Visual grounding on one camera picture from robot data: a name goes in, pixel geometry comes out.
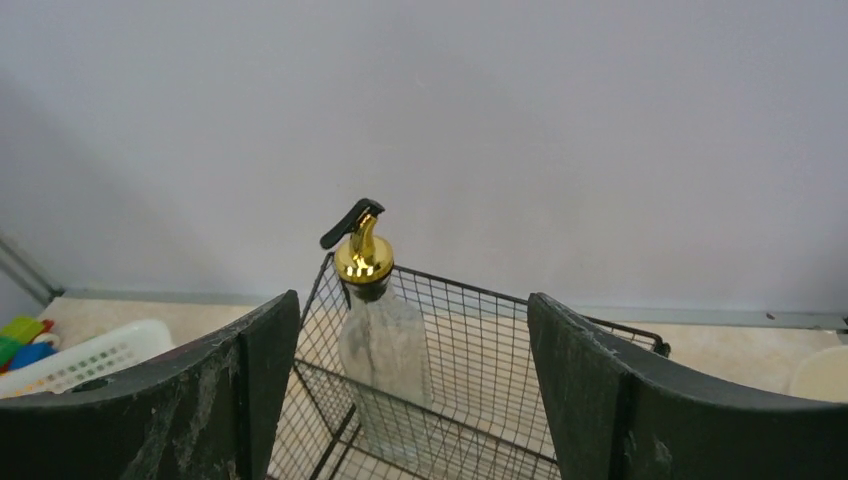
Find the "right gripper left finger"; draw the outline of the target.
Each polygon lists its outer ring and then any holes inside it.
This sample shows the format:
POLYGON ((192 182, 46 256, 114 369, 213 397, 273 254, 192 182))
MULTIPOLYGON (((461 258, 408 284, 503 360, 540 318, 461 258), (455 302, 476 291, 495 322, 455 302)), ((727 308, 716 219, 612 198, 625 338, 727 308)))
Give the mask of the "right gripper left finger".
POLYGON ((1 475, 263 479, 299 330, 299 298, 288 291, 131 368, 5 399, 1 475))

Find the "glass oil bottle gold spout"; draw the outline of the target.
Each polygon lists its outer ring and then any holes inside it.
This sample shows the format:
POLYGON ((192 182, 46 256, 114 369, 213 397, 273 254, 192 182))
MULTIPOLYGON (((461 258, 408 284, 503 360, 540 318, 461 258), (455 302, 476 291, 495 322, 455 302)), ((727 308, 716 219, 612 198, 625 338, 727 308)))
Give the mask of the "glass oil bottle gold spout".
POLYGON ((362 198, 320 239, 349 298, 338 355, 349 379, 368 450, 413 469, 429 445, 424 410, 432 405, 422 313, 391 283, 395 258, 375 234, 383 206, 362 198))

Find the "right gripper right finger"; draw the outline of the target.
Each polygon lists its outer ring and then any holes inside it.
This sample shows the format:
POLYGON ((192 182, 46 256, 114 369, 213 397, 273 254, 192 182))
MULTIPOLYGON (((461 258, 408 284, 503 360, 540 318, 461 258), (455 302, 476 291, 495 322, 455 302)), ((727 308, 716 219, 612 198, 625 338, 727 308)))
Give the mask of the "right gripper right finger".
POLYGON ((847 408, 729 382, 544 293, 530 347, 564 479, 843 479, 847 408))

